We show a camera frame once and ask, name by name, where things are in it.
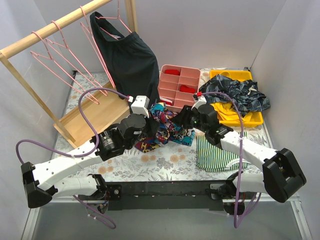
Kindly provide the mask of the colourful comic print shorts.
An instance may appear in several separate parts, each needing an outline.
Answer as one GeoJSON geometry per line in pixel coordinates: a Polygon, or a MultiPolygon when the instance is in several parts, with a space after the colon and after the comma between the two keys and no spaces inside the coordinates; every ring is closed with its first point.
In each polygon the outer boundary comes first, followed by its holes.
{"type": "Polygon", "coordinates": [[[172,121],[177,113],[168,110],[164,102],[155,103],[148,110],[151,120],[159,123],[155,134],[151,137],[144,137],[134,147],[142,153],[151,152],[166,145],[168,142],[190,147],[196,136],[195,131],[183,128],[172,121]]]}

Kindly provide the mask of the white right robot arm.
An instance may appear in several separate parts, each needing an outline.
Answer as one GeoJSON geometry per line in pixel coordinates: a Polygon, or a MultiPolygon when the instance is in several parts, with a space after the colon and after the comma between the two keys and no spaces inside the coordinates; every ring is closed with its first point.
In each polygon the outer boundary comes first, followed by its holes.
{"type": "Polygon", "coordinates": [[[212,190],[216,196],[237,199],[247,192],[264,193],[284,203],[307,182],[292,151],[268,148],[241,137],[219,122],[218,114],[209,104],[198,108],[185,105],[172,121],[179,127],[202,131],[211,145],[242,157],[261,171],[260,174],[234,173],[212,190]]]}

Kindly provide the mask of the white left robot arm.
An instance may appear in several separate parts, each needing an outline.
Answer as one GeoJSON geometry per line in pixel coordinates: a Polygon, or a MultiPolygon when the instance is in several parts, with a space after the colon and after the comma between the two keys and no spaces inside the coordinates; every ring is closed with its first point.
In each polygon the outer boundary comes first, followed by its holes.
{"type": "Polygon", "coordinates": [[[130,150],[144,137],[153,137],[160,123],[152,117],[132,113],[120,123],[110,125],[80,147],[47,162],[21,165],[23,186],[30,209],[48,204],[52,199],[81,195],[89,199],[113,198],[115,186],[100,174],[68,178],[86,167],[103,163],[130,150]]]}

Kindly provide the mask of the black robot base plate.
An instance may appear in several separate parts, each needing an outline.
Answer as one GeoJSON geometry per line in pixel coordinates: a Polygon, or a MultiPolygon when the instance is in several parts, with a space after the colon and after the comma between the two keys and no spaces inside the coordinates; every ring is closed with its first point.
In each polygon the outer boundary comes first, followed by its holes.
{"type": "Polygon", "coordinates": [[[107,202],[108,210],[208,209],[233,215],[235,199],[217,189],[224,180],[108,182],[83,201],[107,202]]]}

